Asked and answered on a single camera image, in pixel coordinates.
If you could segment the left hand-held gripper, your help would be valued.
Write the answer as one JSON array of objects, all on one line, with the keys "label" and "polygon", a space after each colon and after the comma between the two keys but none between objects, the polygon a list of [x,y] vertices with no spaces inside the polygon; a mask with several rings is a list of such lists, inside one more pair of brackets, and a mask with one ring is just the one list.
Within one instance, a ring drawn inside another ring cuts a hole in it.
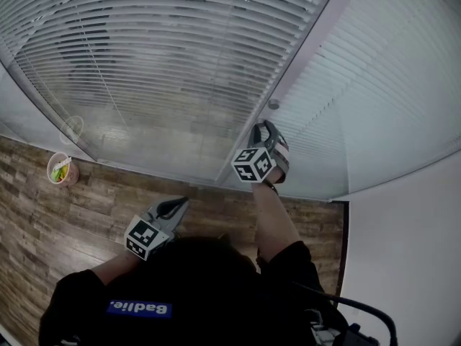
[{"label": "left hand-held gripper", "polygon": [[152,253],[175,237],[174,231],[188,207],[187,197],[173,196],[155,201],[146,213],[133,217],[124,235],[125,248],[147,261]]}]

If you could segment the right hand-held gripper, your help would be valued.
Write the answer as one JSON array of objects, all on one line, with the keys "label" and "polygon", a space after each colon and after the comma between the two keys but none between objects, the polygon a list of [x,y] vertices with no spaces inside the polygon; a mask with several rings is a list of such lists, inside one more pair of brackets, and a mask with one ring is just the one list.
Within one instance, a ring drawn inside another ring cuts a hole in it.
[{"label": "right hand-held gripper", "polygon": [[[268,137],[262,140],[261,129],[266,128]],[[255,124],[249,133],[246,148],[238,149],[231,159],[231,166],[241,182],[263,182],[278,167],[285,180],[289,170],[289,146],[277,127],[269,120]]]}]

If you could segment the glass door with blinds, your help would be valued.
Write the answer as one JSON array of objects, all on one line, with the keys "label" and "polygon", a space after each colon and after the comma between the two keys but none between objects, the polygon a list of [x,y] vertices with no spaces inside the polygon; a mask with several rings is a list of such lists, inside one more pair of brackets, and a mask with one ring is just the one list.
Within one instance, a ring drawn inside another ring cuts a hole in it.
[{"label": "glass door with blinds", "polygon": [[339,197],[461,150],[461,0],[351,0],[269,119]]}]

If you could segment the person's left forearm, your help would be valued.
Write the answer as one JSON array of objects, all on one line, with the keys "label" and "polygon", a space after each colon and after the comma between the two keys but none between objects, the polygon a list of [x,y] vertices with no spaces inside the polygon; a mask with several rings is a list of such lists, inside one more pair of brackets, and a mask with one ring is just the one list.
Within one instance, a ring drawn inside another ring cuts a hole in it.
[{"label": "person's left forearm", "polygon": [[142,259],[131,251],[124,251],[112,259],[93,267],[91,271],[104,285],[108,285],[119,276],[135,269],[141,262]]}]

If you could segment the person's right forearm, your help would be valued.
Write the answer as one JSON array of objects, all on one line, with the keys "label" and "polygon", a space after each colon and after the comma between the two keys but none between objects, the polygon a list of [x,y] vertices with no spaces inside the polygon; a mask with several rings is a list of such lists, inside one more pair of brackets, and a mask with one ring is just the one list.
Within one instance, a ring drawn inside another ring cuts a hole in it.
[{"label": "person's right forearm", "polygon": [[251,191],[256,206],[256,242],[261,258],[270,262],[301,238],[273,189],[266,184],[252,184]]}]

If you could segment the pink paper cup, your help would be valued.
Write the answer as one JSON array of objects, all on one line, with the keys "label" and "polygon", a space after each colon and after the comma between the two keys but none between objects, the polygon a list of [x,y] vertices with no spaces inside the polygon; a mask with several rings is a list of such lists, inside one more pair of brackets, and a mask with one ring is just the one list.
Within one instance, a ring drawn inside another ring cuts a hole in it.
[{"label": "pink paper cup", "polygon": [[[52,181],[50,175],[53,170],[60,169],[68,165],[68,173],[61,182]],[[79,179],[79,169],[73,159],[63,152],[54,153],[48,161],[47,177],[53,185],[70,186],[77,183]]]}]

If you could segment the person's black shirt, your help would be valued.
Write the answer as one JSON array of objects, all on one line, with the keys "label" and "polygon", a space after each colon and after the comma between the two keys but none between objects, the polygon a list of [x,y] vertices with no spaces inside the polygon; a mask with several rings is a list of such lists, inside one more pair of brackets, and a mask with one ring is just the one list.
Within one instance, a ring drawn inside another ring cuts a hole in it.
[{"label": "person's black shirt", "polygon": [[189,237],[108,285],[91,270],[61,279],[39,345],[78,335],[81,346],[313,346],[305,310],[318,310],[327,327],[348,327],[321,291],[302,242],[257,270],[225,241]]}]

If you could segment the dark skirting strip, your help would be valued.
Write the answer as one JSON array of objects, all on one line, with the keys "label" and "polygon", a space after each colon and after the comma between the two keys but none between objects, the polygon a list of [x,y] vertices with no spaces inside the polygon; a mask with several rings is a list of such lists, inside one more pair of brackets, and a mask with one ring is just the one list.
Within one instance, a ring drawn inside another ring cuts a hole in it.
[{"label": "dark skirting strip", "polygon": [[346,257],[347,249],[349,243],[349,218],[350,218],[350,207],[348,201],[339,201],[334,200],[334,203],[341,203],[343,206],[343,231],[342,231],[342,241],[341,241],[341,257],[339,265],[339,276],[336,285],[336,296],[341,295],[341,290],[344,281],[344,272],[346,267]]}]

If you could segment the dark device box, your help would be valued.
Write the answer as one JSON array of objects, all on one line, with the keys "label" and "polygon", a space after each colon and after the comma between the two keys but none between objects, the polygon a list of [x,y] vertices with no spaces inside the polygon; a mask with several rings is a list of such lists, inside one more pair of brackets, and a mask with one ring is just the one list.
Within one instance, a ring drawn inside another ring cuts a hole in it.
[{"label": "dark device box", "polygon": [[380,346],[378,340],[362,334],[360,328],[356,323],[350,325],[344,334],[342,346]]}]

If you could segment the grey window bottom rail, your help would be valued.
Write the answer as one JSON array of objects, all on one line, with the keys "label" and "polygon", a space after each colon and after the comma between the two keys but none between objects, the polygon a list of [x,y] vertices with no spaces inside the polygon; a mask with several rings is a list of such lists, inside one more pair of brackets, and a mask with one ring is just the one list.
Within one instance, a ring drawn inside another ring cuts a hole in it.
[{"label": "grey window bottom rail", "polygon": [[[196,185],[221,187],[232,190],[248,191],[248,183],[241,182],[232,171],[229,163],[223,159],[185,154],[173,156],[155,154],[153,156],[131,155],[122,161],[97,158],[96,162],[118,169],[138,172]],[[321,180],[307,173],[291,171],[287,181],[277,185],[280,195],[289,198],[309,200],[333,200],[334,188],[329,180]]]}]

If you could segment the grey window frame post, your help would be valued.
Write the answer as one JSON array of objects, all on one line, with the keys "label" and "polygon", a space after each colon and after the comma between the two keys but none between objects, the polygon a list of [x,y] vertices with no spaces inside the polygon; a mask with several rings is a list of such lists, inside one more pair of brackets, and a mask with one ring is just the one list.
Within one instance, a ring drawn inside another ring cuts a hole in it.
[{"label": "grey window frame post", "polygon": [[96,162],[100,146],[92,133],[95,117],[28,81],[17,65],[0,53],[0,136]]},{"label": "grey window frame post", "polygon": [[329,32],[333,29],[350,1],[351,0],[326,1],[316,21],[305,36],[304,41],[292,55],[289,63],[280,72],[276,80],[274,80],[273,85],[271,85],[267,94],[264,95],[263,100],[255,107],[246,121],[224,165],[221,167],[218,176],[214,180],[216,185],[221,186],[228,178],[231,173],[231,159],[236,150],[240,148],[241,144],[246,140],[252,126],[260,120],[269,119],[273,115],[274,110],[269,108],[269,101],[275,99],[280,104],[284,102],[291,86],[299,78],[303,69],[308,65]]}]

